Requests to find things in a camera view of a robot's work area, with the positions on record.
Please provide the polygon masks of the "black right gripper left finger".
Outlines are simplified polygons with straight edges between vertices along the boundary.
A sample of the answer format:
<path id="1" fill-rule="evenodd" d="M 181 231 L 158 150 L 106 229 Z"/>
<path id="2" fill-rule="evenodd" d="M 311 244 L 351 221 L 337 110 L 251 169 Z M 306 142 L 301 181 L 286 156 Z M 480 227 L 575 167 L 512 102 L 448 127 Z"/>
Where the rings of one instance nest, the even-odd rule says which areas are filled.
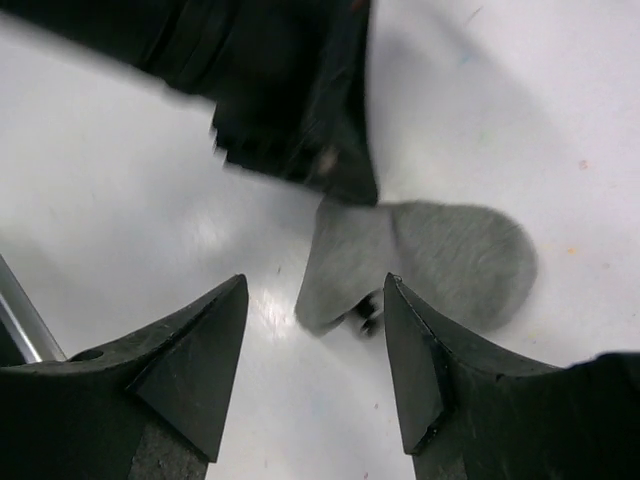
<path id="1" fill-rule="evenodd" d="M 236 275 L 66 361 L 1 371 L 5 479 L 202 479 L 219 455 L 248 311 Z"/>

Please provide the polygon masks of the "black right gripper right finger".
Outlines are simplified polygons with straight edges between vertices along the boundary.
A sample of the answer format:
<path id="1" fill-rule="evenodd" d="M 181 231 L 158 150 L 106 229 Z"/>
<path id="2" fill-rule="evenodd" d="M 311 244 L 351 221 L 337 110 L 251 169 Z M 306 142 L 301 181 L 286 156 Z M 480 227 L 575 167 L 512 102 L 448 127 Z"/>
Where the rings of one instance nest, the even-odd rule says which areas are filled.
<path id="1" fill-rule="evenodd" d="M 567 368 L 506 350 L 395 275 L 385 339 L 404 452 L 419 479 L 635 479 L 639 356 Z"/>

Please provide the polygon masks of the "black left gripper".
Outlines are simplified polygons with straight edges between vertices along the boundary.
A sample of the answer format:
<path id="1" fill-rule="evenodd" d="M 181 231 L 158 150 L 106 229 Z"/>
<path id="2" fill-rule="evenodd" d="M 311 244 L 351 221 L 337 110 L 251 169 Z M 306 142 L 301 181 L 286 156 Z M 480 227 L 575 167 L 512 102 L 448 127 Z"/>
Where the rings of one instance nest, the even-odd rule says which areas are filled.
<path id="1" fill-rule="evenodd" d="M 367 1 L 5 1 L 4 13 L 215 106 L 229 164 L 373 206 Z"/>

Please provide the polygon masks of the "grey striped sock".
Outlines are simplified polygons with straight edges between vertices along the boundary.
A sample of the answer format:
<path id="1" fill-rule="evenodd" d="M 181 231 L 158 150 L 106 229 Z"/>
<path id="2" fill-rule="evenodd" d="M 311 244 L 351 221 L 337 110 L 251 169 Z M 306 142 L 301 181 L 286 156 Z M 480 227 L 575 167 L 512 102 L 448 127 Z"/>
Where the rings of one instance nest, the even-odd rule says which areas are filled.
<path id="1" fill-rule="evenodd" d="M 315 335 L 348 322 L 372 336 L 384 319 L 385 278 L 394 274 L 441 314 L 489 333 L 515 318 L 537 273 L 530 236 L 500 211 L 433 202 L 353 207 L 325 199 L 295 315 Z"/>

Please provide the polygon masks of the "aluminium table frame rail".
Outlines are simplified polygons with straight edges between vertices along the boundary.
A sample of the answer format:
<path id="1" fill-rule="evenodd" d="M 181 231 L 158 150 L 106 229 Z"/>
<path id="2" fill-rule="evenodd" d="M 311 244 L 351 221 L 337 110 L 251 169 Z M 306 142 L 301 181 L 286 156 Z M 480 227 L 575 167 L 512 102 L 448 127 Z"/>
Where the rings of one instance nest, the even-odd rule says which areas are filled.
<path id="1" fill-rule="evenodd" d="M 1 366 L 65 359 L 9 265 L 1 258 Z"/>

